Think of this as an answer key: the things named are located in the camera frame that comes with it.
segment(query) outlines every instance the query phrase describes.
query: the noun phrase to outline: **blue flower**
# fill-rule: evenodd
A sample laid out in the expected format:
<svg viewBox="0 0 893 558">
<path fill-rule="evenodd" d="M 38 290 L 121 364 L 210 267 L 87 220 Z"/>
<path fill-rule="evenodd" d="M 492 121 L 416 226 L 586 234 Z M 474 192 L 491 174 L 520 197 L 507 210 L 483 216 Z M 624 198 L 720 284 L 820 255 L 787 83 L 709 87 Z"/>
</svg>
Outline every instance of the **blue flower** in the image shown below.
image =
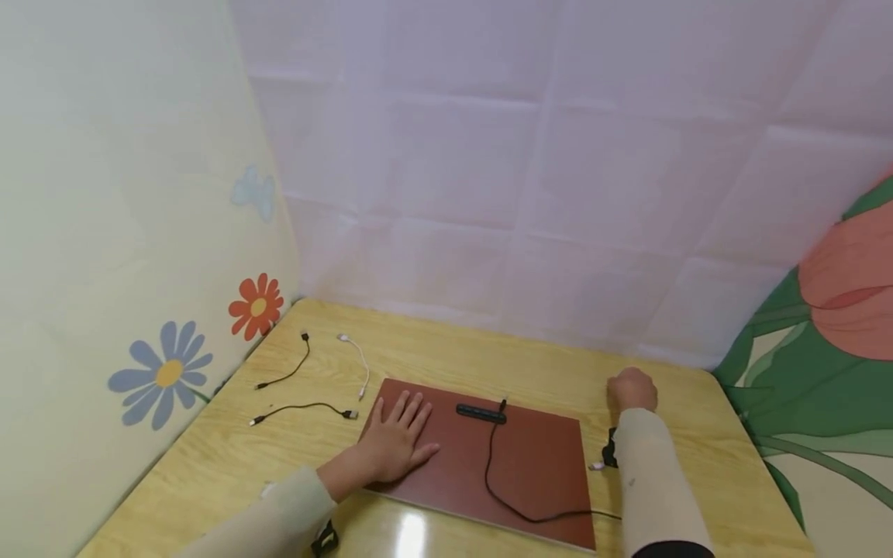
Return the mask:
<svg viewBox="0 0 893 558">
<path fill-rule="evenodd" d="M 108 381 L 113 392 L 130 392 L 124 398 L 124 406 L 129 409 L 121 417 L 125 426 L 142 421 L 161 399 L 152 417 L 152 429 L 161 429 L 173 412 L 174 393 L 187 409 L 196 404 L 196 396 L 208 402 L 206 396 L 187 385 L 203 386 L 208 378 L 196 370 L 207 366 L 213 359 L 210 353 L 196 358 L 204 343 L 204 335 L 192 337 L 195 333 L 194 321 L 187 322 L 179 336 L 176 323 L 165 323 L 161 334 L 163 359 L 146 341 L 138 340 L 130 345 L 130 356 L 146 368 L 119 370 Z"/>
<path fill-rule="evenodd" d="M 257 167 L 251 165 L 245 169 L 245 175 L 241 179 L 236 180 L 236 185 L 232 188 L 230 201 L 235 205 L 254 204 L 263 222 L 269 223 L 273 220 L 275 194 L 276 187 L 273 183 L 273 177 L 268 176 L 261 182 L 261 175 L 257 173 Z"/>
</svg>

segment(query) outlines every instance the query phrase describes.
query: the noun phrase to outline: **white cable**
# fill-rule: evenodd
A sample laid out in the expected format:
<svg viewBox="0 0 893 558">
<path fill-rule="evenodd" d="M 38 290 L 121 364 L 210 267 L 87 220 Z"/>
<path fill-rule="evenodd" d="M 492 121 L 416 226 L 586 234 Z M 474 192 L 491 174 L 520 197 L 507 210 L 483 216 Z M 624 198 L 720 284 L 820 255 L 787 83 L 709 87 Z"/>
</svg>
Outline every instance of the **white cable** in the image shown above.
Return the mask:
<svg viewBox="0 0 893 558">
<path fill-rule="evenodd" d="M 351 345 L 356 347 L 356 350 L 360 352 L 360 358 L 363 359 L 363 366 L 366 368 L 366 381 L 363 383 L 363 387 L 360 388 L 360 401 L 363 400 L 363 396 L 366 395 L 366 386 L 369 385 L 369 363 L 366 362 L 366 356 L 363 354 L 363 348 L 359 346 L 353 339 L 348 337 L 344 333 L 338 334 L 338 341 L 345 341 L 350 343 Z"/>
</svg>

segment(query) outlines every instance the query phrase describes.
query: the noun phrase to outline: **wood grain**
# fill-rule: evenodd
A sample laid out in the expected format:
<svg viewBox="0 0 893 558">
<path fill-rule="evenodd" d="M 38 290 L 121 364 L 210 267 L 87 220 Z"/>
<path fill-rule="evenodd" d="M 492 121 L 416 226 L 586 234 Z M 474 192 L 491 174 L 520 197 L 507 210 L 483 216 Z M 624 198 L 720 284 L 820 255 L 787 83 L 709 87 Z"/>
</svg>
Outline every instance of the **wood grain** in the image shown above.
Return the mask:
<svg viewBox="0 0 893 558">
<path fill-rule="evenodd" d="M 255 391 L 258 382 L 291 379 Z M 264 483 L 300 464 L 318 466 L 353 444 L 373 397 L 357 403 L 366 354 L 375 394 L 387 376 L 580 420 L 587 461 L 599 461 L 614 418 L 605 382 L 624 366 L 651 374 L 717 556 L 812 556 L 812 546 L 775 487 L 716 380 L 707 372 L 433 321 L 305 299 L 257 347 L 226 387 L 100 528 L 81 556 L 167 556 L 255 501 Z M 254 416 L 283 404 L 325 401 L 359 409 L 346 421 L 324 408 Z M 617 470 L 589 475 L 592 504 L 622 513 Z M 334 516 L 341 556 L 585 555 L 372 494 L 352 496 Z M 595 518 L 600 556 L 621 556 L 621 526 Z"/>
</svg>

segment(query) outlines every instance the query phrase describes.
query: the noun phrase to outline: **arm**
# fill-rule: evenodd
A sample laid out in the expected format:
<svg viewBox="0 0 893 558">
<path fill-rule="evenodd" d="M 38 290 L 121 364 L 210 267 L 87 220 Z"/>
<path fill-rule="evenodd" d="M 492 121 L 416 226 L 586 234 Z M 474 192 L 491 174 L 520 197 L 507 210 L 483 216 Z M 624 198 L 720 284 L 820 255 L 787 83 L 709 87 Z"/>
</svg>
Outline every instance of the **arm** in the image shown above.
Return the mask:
<svg viewBox="0 0 893 558">
<path fill-rule="evenodd" d="M 384 400 L 379 399 L 372 409 L 371 425 L 356 446 L 316 471 L 300 469 L 273 487 L 263 500 L 218 525 L 179 556 L 273 558 L 306 549 L 336 504 L 373 481 L 402 478 L 437 452 L 437 444 L 415 447 L 431 404 L 421 406 L 421 394 L 407 405 L 408 400 L 405 391 L 385 421 L 381 417 Z"/>
<path fill-rule="evenodd" d="M 614 443 L 623 490 L 624 555 L 712 557 L 710 535 L 670 432 L 654 414 L 657 390 L 651 378 L 628 368 L 609 380 L 608 390 L 621 411 Z"/>
</svg>

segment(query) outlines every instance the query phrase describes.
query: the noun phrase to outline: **butterfly decoration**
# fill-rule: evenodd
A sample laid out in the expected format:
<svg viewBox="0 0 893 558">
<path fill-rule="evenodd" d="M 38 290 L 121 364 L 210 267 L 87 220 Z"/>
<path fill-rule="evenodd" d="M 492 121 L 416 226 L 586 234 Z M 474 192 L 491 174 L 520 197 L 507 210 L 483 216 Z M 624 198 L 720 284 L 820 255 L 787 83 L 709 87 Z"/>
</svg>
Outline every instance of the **butterfly decoration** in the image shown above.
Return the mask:
<svg viewBox="0 0 893 558">
<path fill-rule="evenodd" d="M 245 175 L 236 180 L 232 188 L 230 201 L 235 205 L 253 204 L 257 208 L 263 222 L 273 221 L 273 200 L 276 192 L 273 177 L 268 176 L 261 182 L 261 176 L 255 165 L 245 169 Z"/>
</svg>

